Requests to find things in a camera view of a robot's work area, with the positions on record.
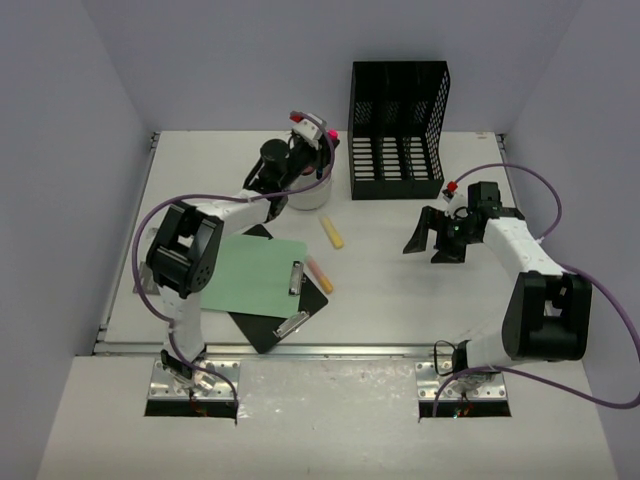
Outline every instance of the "gray wall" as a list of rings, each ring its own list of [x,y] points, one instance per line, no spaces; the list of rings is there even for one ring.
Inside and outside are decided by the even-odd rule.
[[[547,175],[564,200],[565,217],[547,248],[600,278],[638,327],[639,18],[634,0],[585,1],[508,137],[510,160]],[[519,174],[512,178],[540,232],[553,218],[550,196]],[[638,393],[637,355],[599,294],[584,363],[595,395],[630,400]],[[600,417],[620,478],[640,478],[640,410],[600,409]]]
[[[87,354],[148,135],[84,7],[0,4],[0,476],[34,478]]]
[[[506,131],[580,0],[84,0],[156,129],[346,127],[354,59],[445,59],[445,128]]]

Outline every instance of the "black crate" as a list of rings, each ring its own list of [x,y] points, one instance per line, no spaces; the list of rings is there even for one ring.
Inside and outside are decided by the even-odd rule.
[[[436,198],[447,62],[354,62],[349,108],[353,200]]]

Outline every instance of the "black clipboard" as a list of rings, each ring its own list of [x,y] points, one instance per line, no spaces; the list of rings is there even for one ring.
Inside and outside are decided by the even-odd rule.
[[[244,235],[256,237],[266,237],[272,239],[273,235],[264,228],[263,225],[256,225],[250,228]],[[327,297],[311,281],[306,274],[303,275],[302,288],[300,290],[300,307],[312,317],[329,303]],[[236,323],[242,334],[249,340],[249,343],[258,353],[267,353],[282,340],[276,335],[276,330],[287,319],[278,317],[267,317],[263,315],[250,315],[247,313],[231,313],[231,318]]]

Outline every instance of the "green sheet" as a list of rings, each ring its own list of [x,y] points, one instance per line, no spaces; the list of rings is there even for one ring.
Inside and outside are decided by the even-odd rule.
[[[220,243],[215,271],[202,291],[202,308],[289,318],[299,296],[289,295],[291,266],[304,261],[303,242],[230,235]]]

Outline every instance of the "white container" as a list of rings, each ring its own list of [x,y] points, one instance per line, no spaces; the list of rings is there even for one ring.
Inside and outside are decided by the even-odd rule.
[[[298,179],[291,184],[290,190],[297,190],[304,188],[307,185],[311,185],[317,182],[315,170],[309,175],[301,175]],[[326,179],[317,187],[312,188],[303,193],[296,193],[295,195],[289,195],[288,205],[296,210],[315,210],[327,203],[329,196],[331,195],[331,184],[333,179]]]

